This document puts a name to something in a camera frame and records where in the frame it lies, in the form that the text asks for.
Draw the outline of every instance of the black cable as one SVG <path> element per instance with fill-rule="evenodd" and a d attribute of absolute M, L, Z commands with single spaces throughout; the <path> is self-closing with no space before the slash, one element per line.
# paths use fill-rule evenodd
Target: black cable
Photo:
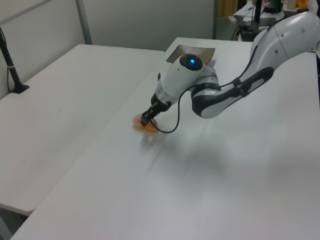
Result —
<path fill-rule="evenodd" d="M 281 18 L 277 21 L 275 21 L 273 24 L 271 24 L 266 30 L 269 31 L 274 25 L 276 25 L 277 23 L 281 22 L 282 20 L 285 20 L 285 18 Z"/>
<path fill-rule="evenodd" d="M 179 96 L 179 100 L 178 100 L 178 120 L 176 121 L 176 125 L 175 125 L 175 127 L 174 127 L 173 130 L 171 130 L 171 131 L 163 131 L 163 130 L 159 129 L 159 128 L 152 122 L 152 119 L 150 119 L 150 123 L 152 124 L 152 126 L 153 126 L 155 129 L 157 129 L 159 132 L 161 132 L 161 133 L 164 133 L 164 134 L 173 133 L 173 132 L 177 129 L 177 127 L 178 127 L 178 125 L 179 125 L 179 122 L 180 122 L 180 100 L 181 100 L 182 96 L 183 96 L 187 91 L 189 91 L 190 89 L 192 89 L 192 88 L 194 88 L 194 87 L 196 87 L 196 86 L 198 86 L 198 85 L 199 85 L 199 84 L 192 85 L 192 86 L 188 87 L 188 88 L 187 88 L 186 90 L 184 90 L 184 91 L 181 93 L 181 95 Z"/>
<path fill-rule="evenodd" d="M 254 8 L 254 7 L 249 7 L 248 10 L 250 10 L 250 11 L 248 11 L 248 12 L 243 16 L 243 18 L 245 18 L 245 17 L 251 12 L 251 10 L 252 10 L 252 12 L 253 12 L 253 8 Z M 231 41 L 233 41 L 234 35 L 235 35 L 235 33 L 236 33 L 236 31 L 237 31 L 238 28 L 240 28 L 240 26 L 237 26 L 237 27 L 235 28 L 235 30 L 234 30 L 234 32 L 233 32 L 233 34 L 232 34 L 232 37 L 231 37 Z"/>
<path fill-rule="evenodd" d="M 254 58 L 254 55 L 256 53 L 258 45 L 255 46 L 252 55 L 250 57 L 249 63 L 247 64 L 247 66 L 245 67 L 244 71 L 241 73 L 241 75 L 239 76 L 239 78 L 241 78 L 243 76 L 243 74 L 248 70 L 249 66 L 251 65 L 252 59 Z"/>
<path fill-rule="evenodd" d="M 237 31 L 238 28 L 240 28 L 240 26 L 237 26 L 236 29 L 234 30 L 234 32 L 233 32 L 233 34 L 232 34 L 232 37 L 231 37 L 231 41 L 234 39 L 234 35 L 235 35 L 235 33 L 236 33 L 236 31 Z"/>
<path fill-rule="evenodd" d="M 231 82 L 228 82 L 227 84 L 220 85 L 219 87 L 220 87 L 220 88 L 223 88 L 223 87 L 228 86 L 228 85 L 230 85 L 230 84 L 232 84 L 232 81 L 231 81 Z"/>
<path fill-rule="evenodd" d="M 252 14 L 251 14 L 251 28 L 253 27 L 253 22 L 254 22 L 254 11 L 255 11 L 255 7 L 256 7 L 256 5 L 253 6 Z"/>
<path fill-rule="evenodd" d="M 9 88 L 9 68 L 8 67 L 6 67 L 6 86 L 8 88 L 8 92 L 11 93 Z"/>

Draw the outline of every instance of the orange object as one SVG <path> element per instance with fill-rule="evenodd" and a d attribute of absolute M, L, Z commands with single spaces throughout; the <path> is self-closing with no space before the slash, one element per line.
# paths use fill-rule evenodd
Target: orange object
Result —
<path fill-rule="evenodd" d="M 142 116 L 142 113 L 136 115 L 133 119 L 132 119 L 132 123 L 133 125 L 135 125 L 136 127 L 140 128 L 140 129 L 143 129 L 143 130 L 147 130 L 149 132 L 153 132 L 153 133 L 156 133 L 158 132 L 157 129 L 155 129 L 154 126 L 152 126 L 151 122 L 148 122 L 147 125 L 143 126 L 142 123 L 141 123 L 141 116 Z M 158 123 L 156 120 L 152 119 L 152 122 L 153 124 L 158 127 Z"/>
<path fill-rule="evenodd" d="M 296 0 L 296 6 L 299 8 L 306 8 L 309 0 Z"/>

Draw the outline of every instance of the white table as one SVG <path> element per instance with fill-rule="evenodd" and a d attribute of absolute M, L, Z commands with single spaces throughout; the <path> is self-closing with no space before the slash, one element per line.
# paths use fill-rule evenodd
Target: white table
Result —
<path fill-rule="evenodd" d="M 0 208 L 29 215 L 164 53 L 78 45 L 0 101 Z"/>
<path fill-rule="evenodd" d="M 177 38 L 12 240 L 301 240 L 320 236 L 316 57 L 287 61 L 214 119 L 181 101 L 172 134 L 132 127 L 178 44 L 214 47 L 220 84 L 251 44 Z M 157 117 L 169 130 L 174 106 Z"/>

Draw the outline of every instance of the white robotic arm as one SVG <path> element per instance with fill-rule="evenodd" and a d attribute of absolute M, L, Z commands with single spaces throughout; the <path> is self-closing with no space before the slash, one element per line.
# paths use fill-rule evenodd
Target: white robotic arm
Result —
<path fill-rule="evenodd" d="M 142 114 L 141 123 L 146 125 L 158 113 L 167 111 L 187 90 L 191 90 L 192 110 L 202 118 L 214 118 L 267 82 L 282 63 L 316 51 L 319 43 L 320 19 L 315 14 L 303 12 L 282 19 L 254 39 L 246 69 L 226 87 L 219 85 L 213 67 L 204 65 L 196 55 L 185 54 L 166 74 L 159 73 L 152 106 Z"/>

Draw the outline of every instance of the black cable holder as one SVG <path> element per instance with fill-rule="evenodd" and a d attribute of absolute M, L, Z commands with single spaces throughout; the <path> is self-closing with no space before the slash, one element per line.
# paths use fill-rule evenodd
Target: black cable holder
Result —
<path fill-rule="evenodd" d="M 15 93 L 15 94 L 21 94 L 22 92 L 24 92 L 25 90 L 27 90 L 29 88 L 28 85 L 23 85 L 19 79 L 18 73 L 16 71 L 15 65 L 12 62 L 10 53 L 8 51 L 7 48 L 7 43 L 5 41 L 5 36 L 3 36 L 2 31 L 0 32 L 0 49 L 1 52 L 3 54 L 4 60 L 6 62 L 7 68 L 10 71 L 10 74 L 12 76 L 13 82 L 14 82 L 14 89 L 11 90 L 11 93 Z"/>
<path fill-rule="evenodd" d="M 239 94 L 245 98 L 246 96 L 248 96 L 250 94 L 250 92 L 248 92 L 247 88 L 244 87 L 243 83 L 240 81 L 240 78 L 237 77 L 232 81 L 232 84 L 234 85 L 234 87 L 238 90 Z"/>

